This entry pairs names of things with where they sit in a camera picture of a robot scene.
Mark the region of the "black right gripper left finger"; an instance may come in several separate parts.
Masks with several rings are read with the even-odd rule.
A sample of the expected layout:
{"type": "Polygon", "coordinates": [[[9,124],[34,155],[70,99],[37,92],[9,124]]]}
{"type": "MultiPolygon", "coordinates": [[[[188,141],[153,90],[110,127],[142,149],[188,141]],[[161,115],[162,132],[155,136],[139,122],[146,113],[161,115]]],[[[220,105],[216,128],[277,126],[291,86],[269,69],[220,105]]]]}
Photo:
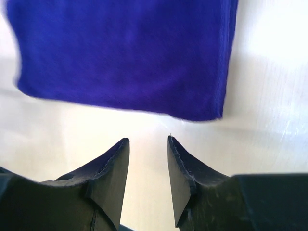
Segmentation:
{"type": "Polygon", "coordinates": [[[56,180],[51,187],[84,185],[81,196],[92,203],[112,230],[119,230],[129,166],[129,139],[122,138],[104,154],[56,180]]]}

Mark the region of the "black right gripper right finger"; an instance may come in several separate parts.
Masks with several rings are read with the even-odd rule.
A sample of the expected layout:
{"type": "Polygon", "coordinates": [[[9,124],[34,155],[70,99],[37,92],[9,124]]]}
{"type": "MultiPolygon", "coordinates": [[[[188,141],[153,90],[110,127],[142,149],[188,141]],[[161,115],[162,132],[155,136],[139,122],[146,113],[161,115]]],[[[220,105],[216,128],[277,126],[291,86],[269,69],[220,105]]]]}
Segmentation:
{"type": "Polygon", "coordinates": [[[226,200],[230,177],[191,155],[175,137],[167,148],[175,226],[231,228],[232,206],[226,200]]]}

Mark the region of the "purple towel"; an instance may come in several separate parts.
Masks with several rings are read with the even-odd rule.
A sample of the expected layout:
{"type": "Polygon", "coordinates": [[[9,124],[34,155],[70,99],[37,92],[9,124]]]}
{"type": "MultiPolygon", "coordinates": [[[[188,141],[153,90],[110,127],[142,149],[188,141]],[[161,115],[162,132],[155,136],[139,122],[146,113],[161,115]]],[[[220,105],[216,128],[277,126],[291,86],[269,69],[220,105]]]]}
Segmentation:
{"type": "Polygon", "coordinates": [[[235,0],[9,0],[17,87],[189,121],[223,116],[235,0]]]}

